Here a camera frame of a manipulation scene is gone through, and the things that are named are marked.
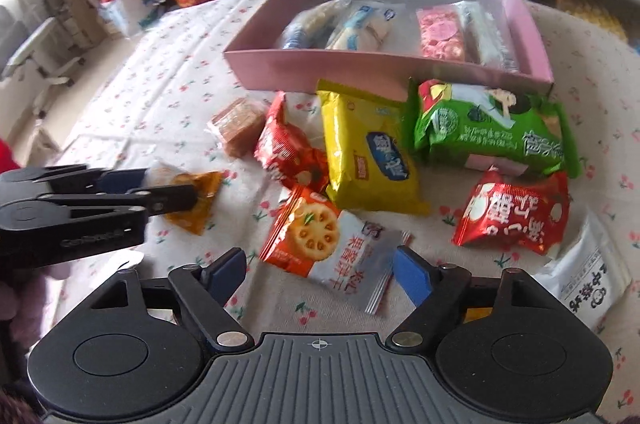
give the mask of bed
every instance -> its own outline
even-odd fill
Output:
[[[247,256],[247,279],[226,310],[258,337],[262,331],[376,331],[384,338],[414,308],[393,281],[376,316],[358,312],[308,280],[262,263],[258,253],[270,229],[282,187],[251,158],[231,160],[205,126],[233,99],[250,95],[267,104],[272,92],[247,92],[223,49],[265,0],[218,0],[165,16],[134,55],[86,108],[59,164],[140,168],[161,159],[189,171],[225,171],[206,232],[197,237],[151,219],[142,277],[162,277],[186,263],[206,265],[231,247]],[[633,273],[640,271],[640,57],[616,38],[582,20],[537,4],[530,9],[556,76],[554,96],[571,117],[584,173],[572,182],[574,206],[586,203],[606,224]],[[314,139],[322,136],[315,96],[288,94],[290,120]],[[372,213],[367,218],[410,231],[412,247],[432,263],[451,262],[475,275],[500,276],[504,267],[534,272],[545,260],[526,250],[470,250],[449,243],[460,207],[479,175],[425,169],[430,217]],[[52,296],[47,314],[59,321],[92,289],[109,255],[73,264],[72,276]],[[611,422],[635,413],[640,395],[640,281],[596,329],[614,361],[614,377],[600,407]]]

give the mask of snack package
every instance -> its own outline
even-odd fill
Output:
[[[509,46],[505,44],[494,17],[477,1],[460,1],[454,6],[462,18],[468,44],[472,44],[471,61],[489,68],[518,71],[513,42],[508,38]]]
[[[459,62],[467,60],[464,31],[455,6],[440,6],[416,13],[424,57]]]
[[[360,220],[297,185],[281,207],[260,259],[306,277],[375,314],[393,255],[409,235]]]
[[[555,257],[569,218],[566,173],[530,185],[506,183],[492,168],[471,194],[451,240],[467,244],[522,245]]]
[[[424,57],[518,71],[510,36],[505,42],[494,17],[479,2],[460,1],[418,10],[417,16]]]
[[[622,254],[590,209],[577,240],[533,277],[592,330],[632,280]]]
[[[321,80],[327,195],[340,209],[428,214],[413,160],[399,148],[402,104]]]
[[[409,86],[404,133],[432,162],[485,171],[580,175],[575,141],[561,104],[475,84],[428,80]],[[413,130],[413,140],[409,132]]]
[[[207,128],[218,138],[227,155],[241,158],[255,148],[264,128],[264,110],[258,102],[239,98],[214,115]]]
[[[324,48],[316,46],[321,39],[326,40],[335,28],[338,17],[346,12],[353,0],[332,0],[317,7],[300,12],[284,29],[277,48]]]
[[[288,189],[305,185],[322,193],[329,182],[326,154],[311,147],[305,133],[285,120],[286,97],[277,93],[254,156],[271,178]]]
[[[336,27],[326,47],[328,50],[377,52],[395,16],[396,12],[384,3],[361,5]]]
[[[193,184],[198,192],[198,201],[193,209],[183,213],[167,213],[164,217],[184,230],[202,236],[209,218],[209,211],[222,183],[222,173],[211,171],[192,175],[182,169],[156,161],[146,170],[143,184],[146,187],[160,187],[162,185]]]

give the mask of pink cardboard box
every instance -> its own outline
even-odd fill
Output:
[[[321,78],[404,100],[409,77],[485,84],[514,92],[548,93],[554,83],[540,33],[524,0],[478,1],[501,32],[510,32],[520,73],[468,62],[428,59],[420,53],[415,11],[462,0],[373,0],[393,5],[393,29],[400,41],[394,53],[340,50],[278,50],[283,29],[302,10],[329,0],[267,0],[225,51],[229,65],[247,89],[314,93]]]

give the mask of orange snack package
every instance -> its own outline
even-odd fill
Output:
[[[392,274],[401,230],[362,221],[297,185],[281,207],[260,259],[306,277],[375,314]]]
[[[154,162],[154,164],[147,169],[145,176],[145,185],[148,187],[193,184],[198,192],[196,205],[190,211],[167,213],[164,217],[174,225],[182,227],[184,230],[188,230],[198,236],[202,236],[202,233],[204,233],[213,199],[221,183],[222,173],[219,171],[192,175],[191,173],[182,171],[180,168],[160,161]]]

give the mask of red snack package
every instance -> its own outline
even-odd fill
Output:
[[[267,114],[254,156],[271,178],[293,189],[305,185],[322,193],[329,182],[326,154],[311,147],[305,133],[285,120],[286,98],[278,92]]]
[[[503,181],[489,169],[469,198],[452,243],[522,245],[540,255],[557,255],[569,218],[566,173],[533,185]]]

